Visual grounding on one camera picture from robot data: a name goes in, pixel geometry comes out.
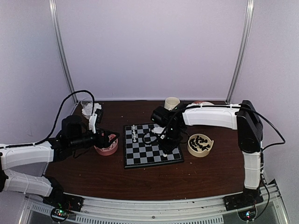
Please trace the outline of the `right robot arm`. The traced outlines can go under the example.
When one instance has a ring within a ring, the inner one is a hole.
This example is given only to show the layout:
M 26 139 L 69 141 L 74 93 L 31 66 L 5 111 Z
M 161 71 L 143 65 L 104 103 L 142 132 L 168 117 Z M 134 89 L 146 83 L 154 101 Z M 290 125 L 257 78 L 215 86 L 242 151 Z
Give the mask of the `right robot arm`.
M 220 135 L 216 137 L 220 158 L 205 163 L 208 167 L 203 169 L 204 186 L 208 186 L 208 179 L 212 180 L 213 190 L 236 184 L 234 189 L 242 190 L 239 201 L 244 206 L 257 199 L 263 170 L 263 124 L 250 101 L 232 105 L 180 103 L 171 110 L 159 106 L 151 120 L 162 127 L 157 141 L 166 154 L 180 144 L 181 134 L 188 127 L 214 128 Z

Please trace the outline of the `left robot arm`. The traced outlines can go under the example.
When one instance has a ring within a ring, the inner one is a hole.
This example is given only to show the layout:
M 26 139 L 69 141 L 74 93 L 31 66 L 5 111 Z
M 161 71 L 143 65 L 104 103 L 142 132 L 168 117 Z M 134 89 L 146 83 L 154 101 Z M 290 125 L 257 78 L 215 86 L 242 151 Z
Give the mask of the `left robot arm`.
M 13 167 L 39 162 L 59 162 L 70 156 L 76 157 L 78 149 L 108 148 L 120 136 L 119 133 L 97 128 L 97 116 L 86 126 L 77 115 L 62 120 L 61 131 L 55 138 L 42 143 L 0 146 L 0 190 L 34 194 L 56 208 L 69 206 L 70 201 L 63 187 L 53 177 L 36 177 L 15 172 Z

